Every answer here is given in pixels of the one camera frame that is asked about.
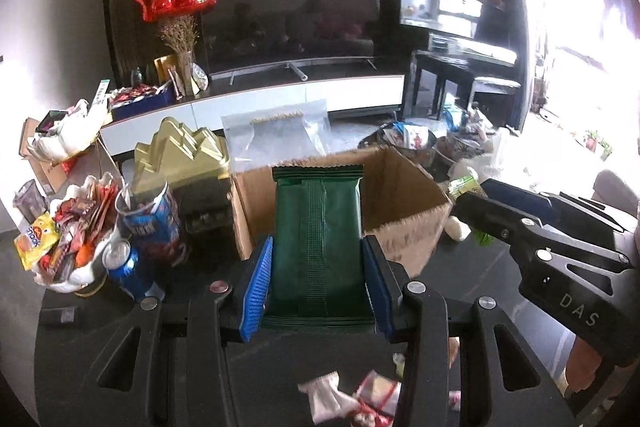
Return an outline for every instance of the television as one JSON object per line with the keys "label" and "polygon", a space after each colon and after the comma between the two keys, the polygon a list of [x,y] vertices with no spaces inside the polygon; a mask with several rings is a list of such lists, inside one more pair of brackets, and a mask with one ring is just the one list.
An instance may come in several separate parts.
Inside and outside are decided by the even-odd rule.
{"label": "television", "polygon": [[372,57],[380,0],[216,0],[201,15],[207,73]]}

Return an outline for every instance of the cardboard box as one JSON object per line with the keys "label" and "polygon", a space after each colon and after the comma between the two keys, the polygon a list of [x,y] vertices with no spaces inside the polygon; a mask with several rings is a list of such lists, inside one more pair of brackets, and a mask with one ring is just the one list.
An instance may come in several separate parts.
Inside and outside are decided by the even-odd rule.
{"label": "cardboard box", "polygon": [[36,127],[40,122],[33,118],[27,118],[22,126],[22,135],[20,136],[20,149],[18,154],[25,158],[33,169],[35,178],[42,186],[47,196],[56,194],[60,187],[66,182],[66,172],[62,165],[53,166],[51,163],[36,160],[27,149],[27,139],[33,137]]}
{"label": "cardboard box", "polygon": [[[452,204],[431,177],[391,147],[373,147],[290,162],[330,167],[362,164],[360,206],[365,234],[374,234],[385,256],[410,277],[427,264]],[[236,243],[247,259],[261,235],[273,233],[276,184],[271,168],[240,172],[232,178]]]}

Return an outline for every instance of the green wrapper on table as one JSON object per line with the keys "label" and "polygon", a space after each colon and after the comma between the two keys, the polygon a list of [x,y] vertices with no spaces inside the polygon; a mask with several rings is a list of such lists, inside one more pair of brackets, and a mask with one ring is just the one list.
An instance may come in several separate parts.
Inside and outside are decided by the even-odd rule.
{"label": "green wrapper on table", "polygon": [[362,165],[274,167],[268,328],[361,330],[374,318],[360,254]]}

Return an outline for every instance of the soda can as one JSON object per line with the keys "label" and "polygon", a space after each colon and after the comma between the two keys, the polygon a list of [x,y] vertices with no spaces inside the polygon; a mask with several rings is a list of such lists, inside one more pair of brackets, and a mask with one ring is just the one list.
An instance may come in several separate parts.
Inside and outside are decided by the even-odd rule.
{"label": "soda can", "polygon": [[108,244],[102,254],[102,263],[111,277],[123,291],[136,302],[145,297],[164,299],[164,290],[154,280],[151,261],[140,259],[129,241],[120,240]]}
{"label": "soda can", "polygon": [[143,194],[130,192],[126,185],[118,195],[116,210],[142,257],[169,266],[186,261],[185,233],[167,183],[155,192]]}

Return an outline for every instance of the dried flower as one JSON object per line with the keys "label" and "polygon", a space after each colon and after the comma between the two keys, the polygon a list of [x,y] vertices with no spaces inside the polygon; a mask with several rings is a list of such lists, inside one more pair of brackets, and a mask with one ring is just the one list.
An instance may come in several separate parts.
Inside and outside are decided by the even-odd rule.
{"label": "dried flower", "polygon": [[178,55],[193,52],[198,40],[196,21],[193,15],[164,19],[158,25],[158,35]]}

